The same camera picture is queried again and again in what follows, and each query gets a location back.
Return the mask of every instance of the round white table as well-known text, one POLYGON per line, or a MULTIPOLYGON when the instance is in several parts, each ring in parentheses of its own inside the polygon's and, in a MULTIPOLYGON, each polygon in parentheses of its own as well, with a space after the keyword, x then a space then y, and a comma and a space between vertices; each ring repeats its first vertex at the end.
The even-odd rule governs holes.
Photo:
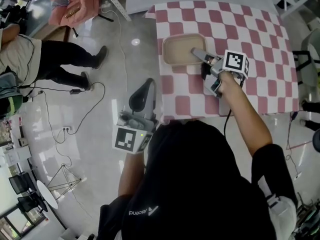
POLYGON ((36 185, 43 196, 44 200, 54 209, 58 209, 58 203, 50 190, 40 180, 36 181, 36 185))

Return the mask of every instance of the black sleeve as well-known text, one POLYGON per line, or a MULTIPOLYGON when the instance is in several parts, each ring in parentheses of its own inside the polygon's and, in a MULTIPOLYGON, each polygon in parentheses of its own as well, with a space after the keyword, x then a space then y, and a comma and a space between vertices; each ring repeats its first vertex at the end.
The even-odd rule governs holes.
POLYGON ((264 176, 265 181, 272 194, 278 197, 290 198, 295 206, 298 200, 295 194, 286 159, 282 148, 276 144, 269 144, 258 149, 252 158, 252 184, 264 176))
POLYGON ((132 195, 122 195, 112 203, 101 206, 98 237, 96 240, 115 239, 132 195))

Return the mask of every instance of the ascend logo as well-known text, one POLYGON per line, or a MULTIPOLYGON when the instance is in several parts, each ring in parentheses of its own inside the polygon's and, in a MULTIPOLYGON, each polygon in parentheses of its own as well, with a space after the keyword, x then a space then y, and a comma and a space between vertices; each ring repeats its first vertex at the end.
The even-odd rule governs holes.
MULTIPOLYGON (((156 206, 155 208, 151 209, 149 207, 148 209, 148 216, 151 216, 157 209, 159 208, 159 206, 156 206)), ((139 211, 129 211, 129 215, 141 215, 141 214, 145 214, 147 212, 147 209, 145 210, 139 210, 139 211)))

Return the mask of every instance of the beige shirt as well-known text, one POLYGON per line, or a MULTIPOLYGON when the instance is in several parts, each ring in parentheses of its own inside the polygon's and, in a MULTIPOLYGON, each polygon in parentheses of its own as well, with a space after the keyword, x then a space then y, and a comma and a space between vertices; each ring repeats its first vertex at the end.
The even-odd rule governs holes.
MULTIPOLYGON (((0 40, 3 29, 0 29, 0 40)), ((32 84, 38 75, 41 40, 25 35, 17 35, 14 40, 1 46, 0 42, 0 74, 7 66, 16 73, 23 86, 32 84)))

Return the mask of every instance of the checkered tablecloth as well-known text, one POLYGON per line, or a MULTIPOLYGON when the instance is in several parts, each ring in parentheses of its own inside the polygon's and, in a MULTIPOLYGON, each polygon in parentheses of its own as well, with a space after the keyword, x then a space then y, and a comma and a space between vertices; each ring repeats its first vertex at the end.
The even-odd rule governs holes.
POLYGON ((225 116, 225 100, 204 88, 199 65, 172 67, 162 56, 167 37, 183 33, 205 36, 207 51, 245 53, 250 62, 243 91, 259 114, 298 110, 294 57, 279 16, 248 6, 214 1, 156 4, 145 14, 156 20, 162 84, 162 120, 225 116))

